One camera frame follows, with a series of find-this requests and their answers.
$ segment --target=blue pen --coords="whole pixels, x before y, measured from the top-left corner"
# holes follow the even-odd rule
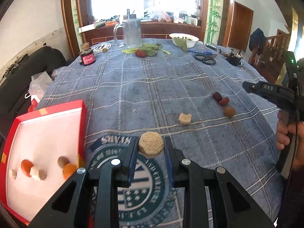
[[[188,50],[188,52],[191,53],[196,53],[196,54],[203,54],[203,55],[212,55],[213,53],[205,51],[205,52],[199,52],[199,51],[195,51],[195,50]]]

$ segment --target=circular logo print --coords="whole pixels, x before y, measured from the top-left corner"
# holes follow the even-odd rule
[[[101,167],[116,158],[125,147],[107,146],[100,149],[91,159],[90,169]],[[118,211],[120,225],[127,227],[151,227],[164,220],[174,205],[175,190],[169,190],[165,197],[166,183],[163,172],[154,159],[138,154],[134,179],[129,188],[118,187]],[[93,193],[92,214],[97,188]]]

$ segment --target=green bamboo decoration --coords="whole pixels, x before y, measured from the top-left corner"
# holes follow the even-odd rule
[[[218,33],[218,25],[216,20],[220,19],[221,16],[219,15],[219,10],[221,7],[218,5],[220,3],[220,0],[210,0],[210,6],[209,6],[209,21],[207,23],[208,30],[207,30],[207,43],[212,43],[212,40],[216,33]]]

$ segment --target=tablecloth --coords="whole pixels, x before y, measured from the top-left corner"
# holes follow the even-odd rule
[[[172,40],[143,41],[160,43],[171,55],[158,51],[142,59],[122,53],[110,41],[108,52],[95,53],[94,64],[81,66],[78,57],[65,67],[37,109],[84,100],[88,167],[116,157],[116,146],[128,136],[147,131],[170,136],[174,147],[200,166],[225,167],[275,220],[282,193],[282,179],[275,168],[278,108],[242,88],[243,81],[265,79],[249,64],[235,67],[219,54],[217,63],[210,66],[183,52]],[[213,52],[202,42],[192,49]],[[211,96],[214,91],[230,99],[234,117],[225,117]],[[178,124],[182,112],[192,114],[191,125]],[[91,148],[96,140],[101,142],[99,149]],[[150,160],[139,155],[134,181],[130,190],[119,189],[121,226],[182,226],[183,189],[169,188],[163,154]],[[207,199],[212,227],[208,194]]]

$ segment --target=white bottle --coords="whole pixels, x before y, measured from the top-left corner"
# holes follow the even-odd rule
[[[173,13],[173,22],[178,23],[178,19],[179,19],[179,9],[176,9]]]

